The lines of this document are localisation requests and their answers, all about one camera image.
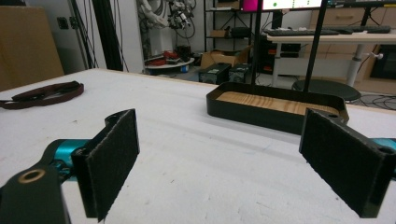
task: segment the black stool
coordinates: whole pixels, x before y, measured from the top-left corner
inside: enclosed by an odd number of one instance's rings
[[[305,80],[299,80],[293,83],[291,88],[293,90],[302,91],[304,89]],[[335,95],[343,98],[345,101],[356,101],[361,98],[361,93],[346,84],[313,79],[309,83],[309,91],[314,93],[322,93],[328,95]]]

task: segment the white desk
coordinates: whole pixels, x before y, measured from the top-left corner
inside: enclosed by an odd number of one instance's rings
[[[278,74],[305,76],[308,59],[305,58],[281,58],[281,44],[310,44],[314,37],[304,36],[267,36],[269,41],[277,43],[272,86],[276,87]],[[315,59],[313,74],[320,74],[323,77],[346,77],[346,84],[353,86],[356,75],[361,65],[361,56],[364,45],[367,44],[396,44],[396,34],[362,34],[352,35],[322,35],[319,44],[357,44],[355,56],[350,61],[345,60],[321,60]]]
[[[94,137],[104,118],[135,108],[141,153],[106,223],[394,223],[396,183],[377,219],[360,219],[299,153],[300,136],[206,113],[217,86],[90,70],[10,91],[76,80],[79,97],[24,110],[0,108],[0,186],[56,139]],[[394,137],[396,113],[349,106],[349,126]],[[73,223],[85,218],[76,182],[63,183]]]

